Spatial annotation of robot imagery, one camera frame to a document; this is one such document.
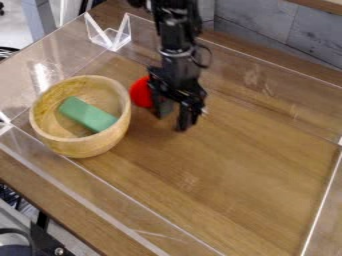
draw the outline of gray wall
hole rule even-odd
[[[285,0],[208,2],[216,30],[342,68],[342,16]]]

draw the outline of red object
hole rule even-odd
[[[132,102],[136,106],[151,108],[154,106],[152,94],[148,87],[150,76],[140,78],[130,89]]]

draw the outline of clear acrylic enclosure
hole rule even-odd
[[[110,25],[115,31],[120,32],[122,18],[123,16],[103,16],[98,22],[102,27]],[[0,124],[0,149],[3,152],[27,166],[35,175],[43,177],[52,186],[59,187],[68,196],[81,202],[90,211],[102,216],[108,225],[118,228],[156,255],[251,255],[251,252],[254,255],[339,255],[339,246],[342,245],[342,202],[339,198],[342,169],[338,144],[342,135],[342,90],[338,85],[236,52],[215,42],[199,40],[202,44],[210,47],[214,56],[212,66],[203,72],[200,80],[211,95],[211,99],[208,99],[210,116],[215,117],[207,119],[206,127],[211,129],[208,133],[224,134],[223,130],[230,130],[232,129],[230,126],[236,125],[236,127],[242,127],[239,129],[243,129],[246,134],[240,135],[234,126],[232,131],[236,131],[234,137],[242,137],[240,141],[243,141],[255,132],[252,126],[244,122],[247,120],[246,113],[252,113],[251,122],[258,123],[261,130],[263,129],[263,121],[267,122],[265,131],[258,132],[258,134],[263,134],[265,140],[269,140],[267,143],[273,144],[274,148],[279,148],[279,154],[277,156],[270,155],[270,160],[267,157],[263,158],[263,150],[255,151],[258,155],[254,151],[248,152],[250,148],[243,146],[244,144],[232,146],[231,150],[238,152],[240,150],[240,154],[246,155],[246,159],[251,159],[251,163],[244,162],[244,158],[234,158],[234,152],[230,152],[228,148],[226,149],[227,152],[216,152],[224,156],[224,159],[216,163],[218,177],[215,176],[215,164],[210,163],[212,170],[207,170],[206,173],[212,174],[204,176],[202,173],[188,173],[188,170],[182,172],[187,168],[179,167],[175,163],[176,160],[172,162],[171,159],[172,168],[175,170],[183,168],[180,172],[184,176],[182,176],[183,180],[186,180],[182,185],[175,181],[174,186],[186,195],[184,198],[175,195],[175,198],[184,200],[182,203],[188,204],[188,209],[194,209],[194,211],[202,209],[202,205],[192,206],[191,203],[187,203],[190,197],[195,198],[194,201],[199,204],[200,202],[207,203],[203,206],[203,214],[194,212],[191,213],[194,214],[192,217],[183,216],[190,215],[190,211],[182,212],[182,209],[176,209],[176,207],[174,210],[178,213],[172,214],[171,211],[170,214],[164,214],[168,211],[164,209],[163,203],[158,205],[156,203],[142,202],[144,188],[139,187],[134,180],[139,177],[143,180],[144,177],[150,177],[150,174],[142,173],[139,176],[138,173],[138,176],[134,177],[134,172],[126,170],[123,180],[120,180],[119,176],[116,177],[115,174],[108,174],[104,172],[106,170],[102,170],[102,168],[107,168],[107,163],[103,165],[99,163],[104,163],[107,159],[116,159],[120,163],[124,161],[126,155],[131,154],[130,148],[135,148],[139,143],[142,148],[150,145],[143,144],[144,138],[139,136],[138,132],[135,133],[135,129],[142,129],[142,134],[147,130],[147,128],[139,127],[144,122],[150,122],[151,129],[158,132],[155,137],[151,135],[148,142],[151,145],[155,143],[159,146],[158,150],[168,152],[168,150],[180,147],[183,152],[190,152],[190,155],[194,151],[194,154],[208,154],[206,159],[210,158],[211,154],[215,158],[214,153],[199,152],[194,148],[198,143],[195,138],[202,138],[200,133],[207,133],[204,128],[202,130],[195,127],[194,132],[187,135],[192,144],[190,144],[190,148],[186,148],[186,146],[179,146],[180,144],[176,145],[180,143],[178,138],[186,135],[179,135],[175,138],[176,135],[171,133],[171,126],[168,126],[172,120],[163,125],[155,121],[150,114],[135,108],[134,119],[136,123],[132,124],[134,128],[128,133],[127,145],[120,145],[118,153],[114,149],[114,152],[106,156],[79,161],[55,155],[35,138],[28,122],[28,108],[51,85],[73,75],[98,74],[114,77],[128,88],[132,82],[146,75],[144,67],[158,65],[160,60],[158,54],[159,39],[155,34],[154,23],[131,14],[127,14],[126,19],[130,20],[131,33],[123,34],[130,34],[130,41],[120,45],[122,47],[116,49],[115,53],[110,49],[112,43],[106,43],[102,35],[99,40],[103,40],[103,44],[95,44],[94,40],[90,40],[84,16],[81,16],[1,63],[1,85],[5,89],[1,89],[0,94],[0,110],[5,117],[3,120],[7,119],[4,121],[8,121],[8,123]],[[223,101],[227,101],[228,104],[222,103],[219,106],[218,102]],[[223,130],[211,128],[218,122],[224,123]],[[166,132],[170,132],[168,136],[175,138],[175,142],[171,142],[170,139],[163,143],[159,142],[158,136],[162,138]],[[210,139],[204,141],[206,137],[203,138],[206,147],[218,149],[219,146],[215,147],[212,143],[216,141],[215,143],[219,144],[219,137],[215,134],[206,136]],[[286,144],[287,141],[294,141],[297,138],[299,138],[298,144],[305,141],[303,148],[307,149],[299,160],[291,158],[295,156],[295,154],[291,155],[291,152],[301,149],[301,145],[295,145],[295,142]],[[261,138],[255,138],[255,141],[246,142],[246,145],[254,143],[258,146],[262,139],[261,136]],[[315,161],[314,158],[319,156],[319,152],[314,152],[314,149],[319,147],[322,147],[323,156],[321,157],[322,160]],[[136,146],[136,152],[140,152],[142,148]],[[236,171],[232,170],[227,175],[230,182],[220,183],[219,170],[222,168],[224,171],[222,167],[224,161],[235,166]],[[265,163],[261,164],[261,168],[255,167],[254,169],[252,161],[265,161]],[[131,162],[139,167],[143,160],[138,156],[132,156]],[[250,170],[255,176],[251,176],[247,171],[246,173],[238,171],[242,165],[246,165],[246,170]],[[108,168],[115,169],[115,165],[108,163],[108,166]],[[128,169],[138,168],[128,163],[123,163],[120,166],[127,166]],[[299,167],[309,173],[307,177],[298,174],[297,168],[301,169]],[[274,169],[274,176],[271,176],[271,172],[267,172],[267,168]],[[158,176],[164,175],[160,169],[163,168],[152,172],[150,178],[151,186],[156,188],[163,187],[158,180]],[[170,180],[176,179],[171,174],[167,177]],[[248,179],[255,179],[255,184],[243,185],[247,184],[246,180]],[[127,192],[131,186],[127,185],[127,180],[132,180],[131,185],[136,191],[142,190],[139,192],[142,198],[139,198],[138,192],[136,194]],[[199,191],[192,188],[196,183],[204,184]],[[206,201],[199,193],[207,194]],[[273,197],[273,194],[277,195],[277,193],[286,200],[281,200],[281,197]],[[156,198],[151,200],[158,201],[158,192],[154,196]],[[293,206],[291,201],[295,201],[295,206],[303,205],[303,208],[298,209]],[[257,202],[263,209],[255,210],[252,208]],[[219,208],[223,205],[226,208],[220,212],[220,209],[215,207]],[[211,207],[220,214],[206,214],[206,207]],[[244,216],[239,214],[239,208],[246,208]],[[282,209],[282,216],[277,216],[275,209]],[[231,223],[222,226],[220,230],[218,227],[223,215],[226,222]],[[215,223],[212,227],[196,228],[192,226],[194,223],[198,223],[198,226],[202,225],[199,223],[204,225],[204,220]]]

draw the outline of sponge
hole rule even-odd
[[[118,121],[116,117],[73,96],[64,100],[59,112],[95,133],[104,131]]]

